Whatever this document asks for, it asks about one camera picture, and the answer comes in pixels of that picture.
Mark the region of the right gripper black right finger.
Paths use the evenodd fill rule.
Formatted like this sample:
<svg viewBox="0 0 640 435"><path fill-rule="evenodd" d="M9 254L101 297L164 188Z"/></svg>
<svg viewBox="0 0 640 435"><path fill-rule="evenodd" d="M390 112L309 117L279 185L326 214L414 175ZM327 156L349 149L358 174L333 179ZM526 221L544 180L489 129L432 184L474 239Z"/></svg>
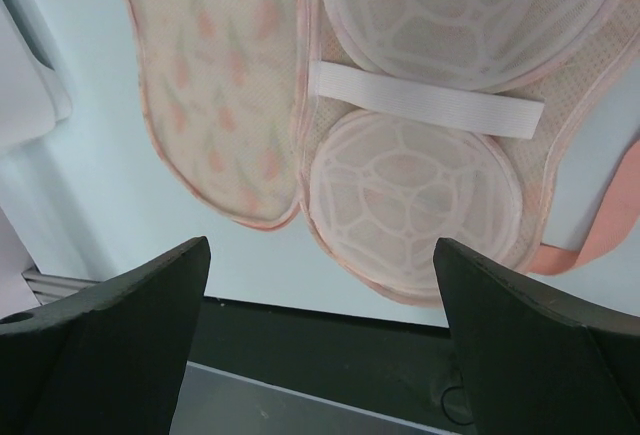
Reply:
<svg viewBox="0 0 640 435"><path fill-rule="evenodd" d="M450 238L433 263L478 433L638 433L638 317Z"/></svg>

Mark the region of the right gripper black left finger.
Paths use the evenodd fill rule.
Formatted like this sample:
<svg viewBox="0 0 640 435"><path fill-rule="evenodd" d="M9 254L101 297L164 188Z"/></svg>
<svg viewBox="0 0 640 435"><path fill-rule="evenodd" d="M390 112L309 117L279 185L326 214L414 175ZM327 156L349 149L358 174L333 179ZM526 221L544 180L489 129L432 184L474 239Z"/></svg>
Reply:
<svg viewBox="0 0 640 435"><path fill-rule="evenodd" d="M209 273L204 237L1 321L4 434L169 432Z"/></svg>

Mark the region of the floral mesh laundry bag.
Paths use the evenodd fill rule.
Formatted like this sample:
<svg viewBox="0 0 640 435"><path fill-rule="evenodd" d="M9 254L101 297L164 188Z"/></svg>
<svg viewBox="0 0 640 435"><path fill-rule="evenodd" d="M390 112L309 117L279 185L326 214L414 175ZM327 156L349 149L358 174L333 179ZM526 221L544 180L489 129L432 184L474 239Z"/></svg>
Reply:
<svg viewBox="0 0 640 435"><path fill-rule="evenodd" d="M453 238L558 275L639 216L624 154L582 246L542 241L575 132L639 54L639 0L125 0L151 141L245 226L303 215L381 295L441 302Z"/></svg>

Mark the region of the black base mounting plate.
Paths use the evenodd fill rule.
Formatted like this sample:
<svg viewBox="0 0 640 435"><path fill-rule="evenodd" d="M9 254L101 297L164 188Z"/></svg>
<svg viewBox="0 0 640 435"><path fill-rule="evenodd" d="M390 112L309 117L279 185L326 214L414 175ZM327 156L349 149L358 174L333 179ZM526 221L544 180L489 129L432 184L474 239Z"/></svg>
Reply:
<svg viewBox="0 0 640 435"><path fill-rule="evenodd" d="M189 359L407 422L476 431L444 328L207 297Z"/></svg>

